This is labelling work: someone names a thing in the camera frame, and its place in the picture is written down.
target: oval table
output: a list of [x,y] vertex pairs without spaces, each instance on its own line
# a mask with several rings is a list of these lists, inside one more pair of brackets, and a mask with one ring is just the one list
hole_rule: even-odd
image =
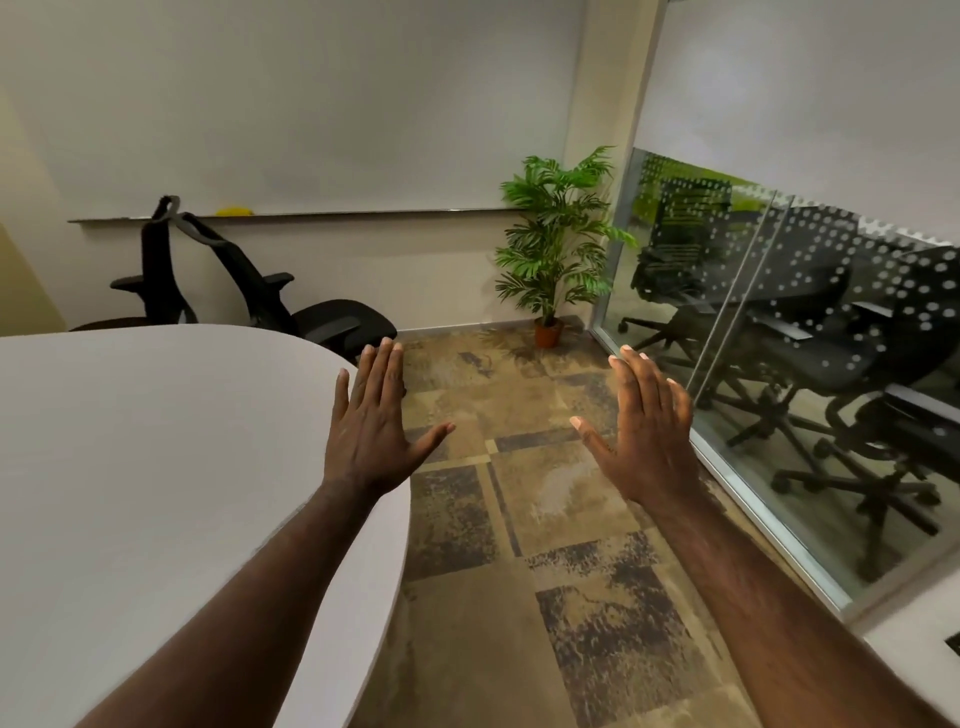
[[[72,726],[313,493],[344,366],[230,326],[0,339],[0,725]],[[407,481],[330,584],[280,728],[348,722],[409,523]]]

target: glass partition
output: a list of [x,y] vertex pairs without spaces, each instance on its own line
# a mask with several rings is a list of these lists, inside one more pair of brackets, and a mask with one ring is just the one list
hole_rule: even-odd
[[686,384],[711,467],[842,606],[960,517],[960,256],[658,155],[631,172],[640,248],[612,251],[598,334]]

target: whiteboard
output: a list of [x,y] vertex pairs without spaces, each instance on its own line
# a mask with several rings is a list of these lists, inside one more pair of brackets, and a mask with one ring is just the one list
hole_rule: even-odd
[[671,3],[636,146],[960,242],[960,3]]
[[584,0],[6,0],[71,218],[504,207],[564,152]]

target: patterned carpet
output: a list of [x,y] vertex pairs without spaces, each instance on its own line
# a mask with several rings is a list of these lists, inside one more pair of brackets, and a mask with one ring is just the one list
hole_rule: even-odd
[[568,422],[615,429],[602,348],[572,329],[548,352],[527,328],[402,340],[404,425],[457,430],[412,478],[403,585],[352,728],[757,728],[676,558]]

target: potted plant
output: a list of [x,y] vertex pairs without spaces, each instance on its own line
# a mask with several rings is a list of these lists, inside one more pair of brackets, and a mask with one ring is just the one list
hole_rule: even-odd
[[507,245],[496,249],[496,264],[504,269],[496,292],[503,300],[518,297],[517,308],[540,314],[538,347],[557,346],[561,303],[593,303],[610,290],[604,239],[636,244],[632,235],[610,224],[609,149],[598,147],[573,169],[563,169],[555,159],[528,157],[523,177],[514,175],[500,185],[523,222],[506,230]]

